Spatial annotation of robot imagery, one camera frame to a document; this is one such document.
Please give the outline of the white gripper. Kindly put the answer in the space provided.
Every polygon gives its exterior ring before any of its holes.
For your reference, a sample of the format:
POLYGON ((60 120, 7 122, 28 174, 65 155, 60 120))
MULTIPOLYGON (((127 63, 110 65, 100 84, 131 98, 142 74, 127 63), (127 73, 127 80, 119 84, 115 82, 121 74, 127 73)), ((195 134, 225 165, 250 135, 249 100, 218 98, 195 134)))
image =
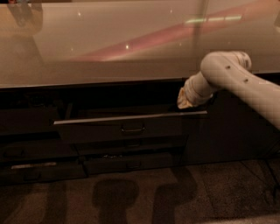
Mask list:
POLYGON ((203 76, 191 76, 179 90, 177 106, 179 109, 197 107, 211 99, 215 91, 203 76))

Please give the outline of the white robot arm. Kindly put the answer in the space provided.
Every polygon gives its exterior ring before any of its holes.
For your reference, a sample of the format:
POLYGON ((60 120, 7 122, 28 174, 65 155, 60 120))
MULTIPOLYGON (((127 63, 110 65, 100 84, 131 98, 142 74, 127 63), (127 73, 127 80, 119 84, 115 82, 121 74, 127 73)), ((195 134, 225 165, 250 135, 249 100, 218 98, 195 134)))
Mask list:
POLYGON ((198 107, 226 89, 280 130, 280 87, 253 75, 251 67, 245 52, 210 52, 179 90, 178 108, 198 107))

